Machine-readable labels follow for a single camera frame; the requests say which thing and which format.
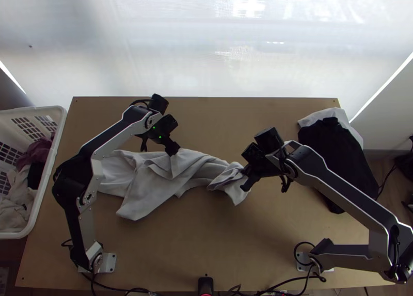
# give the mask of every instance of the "purple cloth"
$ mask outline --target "purple cloth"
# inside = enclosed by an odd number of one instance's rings
[[[17,170],[21,171],[24,166],[34,162],[46,163],[52,142],[52,140],[43,137],[32,143],[27,151],[17,159]]]

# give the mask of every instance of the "white towel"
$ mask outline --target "white towel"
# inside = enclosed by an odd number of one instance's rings
[[[309,114],[305,118],[298,120],[298,124],[300,125],[300,127],[307,127],[307,126],[313,125],[318,120],[322,120],[324,118],[333,118],[333,117],[337,118],[338,122],[343,128],[348,129],[350,134],[353,135],[353,137],[357,140],[357,142],[360,144],[361,148],[363,149],[363,138],[350,125],[344,109],[333,107],[333,108],[327,108],[324,110],[313,112],[312,114]]]
[[[106,179],[101,182],[99,191],[124,197],[116,214],[134,221],[148,215],[173,195],[180,197],[197,186],[224,191],[234,205],[248,194],[240,188],[247,179],[241,173],[241,164],[228,164],[188,149],[181,148],[173,156],[165,152],[116,150],[102,160],[102,168]]]
[[[11,188],[0,202],[0,231],[3,233],[17,233],[27,225],[37,193],[27,186],[29,170],[30,165],[26,165],[20,172],[14,169],[7,172]]]

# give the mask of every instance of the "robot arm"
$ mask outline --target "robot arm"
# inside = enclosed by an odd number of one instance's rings
[[[178,124],[170,114],[164,116],[167,100],[154,94],[148,101],[147,107],[130,106],[119,122],[84,144],[53,176],[52,193],[65,210],[72,238],[70,258],[79,266],[79,271],[97,273],[115,269],[116,255],[104,253],[94,234],[92,205],[104,179],[102,159],[133,135],[141,137],[143,143],[149,138],[163,144],[169,156],[180,148],[169,138]]]
[[[243,190],[249,190],[262,177],[282,177],[283,191],[296,181],[316,188],[369,230],[366,245],[337,245],[323,239],[307,256],[319,273],[343,267],[377,272],[383,279],[399,284],[407,282],[413,273],[410,226],[329,170],[323,157],[312,148],[296,141],[284,143],[273,127],[258,133],[255,140],[257,143],[243,152],[248,161],[243,171],[248,176],[241,186]]]

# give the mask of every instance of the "white window blind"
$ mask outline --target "white window blind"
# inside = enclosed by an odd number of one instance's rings
[[[0,0],[0,60],[74,95],[338,97],[351,118],[413,51],[413,0]]]

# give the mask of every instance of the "white laundry basket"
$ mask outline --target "white laundry basket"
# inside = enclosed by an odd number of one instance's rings
[[[51,133],[55,132],[26,227],[18,233],[0,232],[0,239],[23,238],[35,226],[59,147],[66,114],[66,110],[60,106],[26,107],[0,111],[0,195],[8,194],[10,184],[6,173],[15,168],[14,165],[20,155],[31,143],[41,137],[50,137]]]

